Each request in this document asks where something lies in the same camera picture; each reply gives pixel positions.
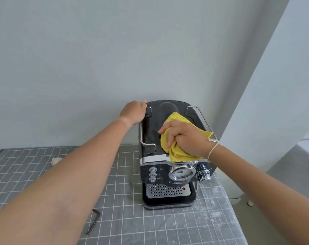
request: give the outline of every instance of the microfiber towel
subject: microfiber towel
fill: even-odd
[[[182,122],[187,122],[192,124],[187,118],[183,117],[182,115],[180,115],[178,112],[173,112],[168,119],[166,119],[166,122],[172,121],[172,120],[180,120]],[[196,157],[196,156],[192,156],[188,153],[186,153],[185,151],[183,151],[181,149],[181,147],[179,147],[179,145],[177,144],[176,141],[173,142],[173,144],[171,145],[171,147],[169,149],[166,149],[167,146],[167,132],[169,131],[170,128],[168,128],[162,135],[160,138],[160,144],[161,147],[163,148],[163,150],[166,153],[169,153],[170,159],[172,162],[185,162],[185,161],[197,161],[202,159],[202,157]],[[211,137],[211,135],[213,134],[212,132],[207,132],[204,130],[201,130],[200,128],[198,128],[208,139]]]

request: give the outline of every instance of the black espresso machine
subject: black espresso machine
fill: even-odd
[[[181,101],[152,101],[139,124],[139,157],[142,199],[146,209],[191,206],[198,182],[211,180],[216,166],[206,159],[171,162],[160,145],[158,130],[173,112],[178,112],[198,128],[211,131],[200,109]]]

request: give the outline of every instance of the perforated metal grate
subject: perforated metal grate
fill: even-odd
[[[147,196],[150,199],[189,196],[191,194],[191,190],[188,184],[179,187],[169,187],[163,184],[147,184],[146,187]]]

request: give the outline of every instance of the pressure gauge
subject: pressure gauge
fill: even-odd
[[[168,176],[173,181],[187,181],[195,175],[195,168],[190,164],[174,165]]]

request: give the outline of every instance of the table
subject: table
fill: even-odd
[[[0,208],[76,147],[18,148],[0,151]],[[137,145],[121,145],[107,184],[95,204],[101,216],[87,236],[95,214],[84,225],[79,245],[185,244],[246,245],[218,178],[199,184],[192,207],[146,210],[142,205]]]

